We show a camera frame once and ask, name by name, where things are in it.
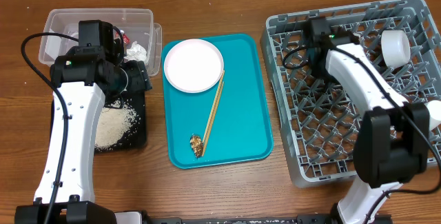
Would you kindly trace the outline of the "white tissue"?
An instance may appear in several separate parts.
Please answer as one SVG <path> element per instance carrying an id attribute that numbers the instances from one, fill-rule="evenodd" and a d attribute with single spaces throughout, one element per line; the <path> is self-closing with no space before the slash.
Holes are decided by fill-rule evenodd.
<path id="1" fill-rule="evenodd" d="M 147 50 L 134 41 L 130 48 L 126 50 L 125 59 L 128 61 L 147 61 Z"/>

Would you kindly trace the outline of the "grey white bowl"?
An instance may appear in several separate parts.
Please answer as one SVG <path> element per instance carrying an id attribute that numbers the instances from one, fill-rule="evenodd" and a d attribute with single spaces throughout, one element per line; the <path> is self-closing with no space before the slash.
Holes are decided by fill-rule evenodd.
<path id="1" fill-rule="evenodd" d="M 432 100 L 425 105 L 429 111 L 429 129 L 433 130 L 441 124 L 441 101 Z"/>

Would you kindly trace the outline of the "brown food scrap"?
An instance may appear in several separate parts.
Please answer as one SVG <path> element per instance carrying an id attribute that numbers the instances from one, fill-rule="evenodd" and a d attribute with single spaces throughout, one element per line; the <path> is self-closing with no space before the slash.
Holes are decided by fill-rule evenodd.
<path id="1" fill-rule="evenodd" d="M 200 158 L 203 155 L 204 142 L 199 135 L 193 134 L 190 137 L 190 145 L 196 158 Z"/>

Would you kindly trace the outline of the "wooden chopstick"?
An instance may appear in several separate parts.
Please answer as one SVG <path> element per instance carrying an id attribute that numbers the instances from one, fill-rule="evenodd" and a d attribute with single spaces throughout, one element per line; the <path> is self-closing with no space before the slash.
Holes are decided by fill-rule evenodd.
<path id="1" fill-rule="evenodd" d="M 214 115 L 215 115 L 214 114 L 215 113 L 215 109 L 216 109 L 216 106 L 218 105 L 218 101 L 219 101 L 219 98 L 220 98 L 220 95 L 221 95 L 221 88 L 222 88 L 222 85 L 223 85 L 223 77 L 224 77 L 224 75 L 225 75 L 225 71 L 223 70 L 223 72 L 221 74 L 221 77 L 219 79 L 219 82 L 218 82 L 218 88 L 216 90 L 216 94 L 215 94 L 215 97 L 214 97 L 212 108 L 211 108 L 211 111 L 209 113 L 209 118 L 207 120 L 207 125 L 206 125 L 205 133 L 204 133 L 204 136 L 203 136 L 204 146 L 206 146 L 206 144 L 207 144 L 210 126 L 213 123 L 213 119 L 214 119 Z"/>
<path id="2" fill-rule="evenodd" d="M 221 95 L 222 95 L 222 91 L 223 91 L 223 86 L 224 86 L 224 82 L 223 82 L 223 85 L 222 85 L 222 88 L 221 88 Z M 216 116 L 216 112 L 217 112 L 217 109 L 218 109 L 218 105 L 216 106 L 216 109 L 215 109 L 215 115 L 214 115 L 214 119 L 215 119 L 215 116 Z M 209 134 L 208 134 L 208 140 L 207 140 L 207 143 L 208 143 L 208 141 L 209 141 L 209 136 L 210 136 L 210 134 L 211 134 L 211 131 L 212 131 L 212 126 L 213 126 L 213 124 L 214 124 L 214 119 L 213 119 L 213 123 L 212 123 L 212 125 L 210 126 L 210 130 L 209 130 Z M 204 156 L 205 155 L 205 151 L 206 151 L 206 149 L 207 149 L 207 144 L 206 144 L 206 146 L 204 146 L 204 148 L 203 148 L 203 155 L 202 156 Z"/>

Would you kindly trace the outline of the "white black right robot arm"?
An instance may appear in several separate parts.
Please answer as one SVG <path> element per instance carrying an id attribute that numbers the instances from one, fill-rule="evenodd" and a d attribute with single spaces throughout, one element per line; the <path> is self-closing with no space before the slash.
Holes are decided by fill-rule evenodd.
<path id="1" fill-rule="evenodd" d="M 375 223 L 386 199 L 427 168 L 432 111 L 409 103 L 382 78 L 350 31 L 334 32 L 324 17 L 302 28 L 313 75 L 339 83 L 359 111 L 362 123 L 353 147 L 356 177 L 334 205 L 334 221 Z"/>

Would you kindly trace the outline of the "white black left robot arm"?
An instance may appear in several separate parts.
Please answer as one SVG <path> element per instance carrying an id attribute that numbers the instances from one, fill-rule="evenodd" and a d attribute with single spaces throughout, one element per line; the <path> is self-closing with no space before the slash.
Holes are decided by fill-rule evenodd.
<path id="1" fill-rule="evenodd" d="M 143 99 L 152 85 L 144 63 L 124 59 L 121 31 L 101 20 L 79 22 L 78 43 L 55 59 L 45 77 L 52 89 L 52 125 L 48 158 L 31 205 L 18 206 L 15 223 L 149 223 L 145 210 L 113 212 L 95 202 L 92 169 L 96 129 L 106 103 L 124 94 Z"/>

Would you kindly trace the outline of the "white cup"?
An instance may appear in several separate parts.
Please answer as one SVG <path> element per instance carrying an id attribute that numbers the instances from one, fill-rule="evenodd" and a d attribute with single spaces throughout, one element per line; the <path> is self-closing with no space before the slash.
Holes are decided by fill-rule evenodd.
<path id="1" fill-rule="evenodd" d="M 383 31 L 380 44 L 382 56 L 387 67 L 399 68 L 410 61 L 410 43 L 404 31 Z"/>

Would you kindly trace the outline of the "large white plate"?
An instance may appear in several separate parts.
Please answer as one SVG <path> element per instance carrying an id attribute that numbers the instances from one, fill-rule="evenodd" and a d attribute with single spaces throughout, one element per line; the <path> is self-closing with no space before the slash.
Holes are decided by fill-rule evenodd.
<path id="1" fill-rule="evenodd" d="M 168 82 L 185 93 L 201 93 L 218 83 L 224 72 L 220 50 L 203 39 L 187 39 L 173 45 L 164 60 Z"/>

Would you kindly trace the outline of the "red snack wrapper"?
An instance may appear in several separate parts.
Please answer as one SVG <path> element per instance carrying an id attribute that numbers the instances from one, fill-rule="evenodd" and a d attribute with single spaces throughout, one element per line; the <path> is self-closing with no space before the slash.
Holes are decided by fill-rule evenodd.
<path id="1" fill-rule="evenodd" d="M 122 33 L 122 37 L 123 37 L 123 42 L 125 45 L 130 43 L 130 39 L 128 38 L 128 36 L 125 33 Z"/>

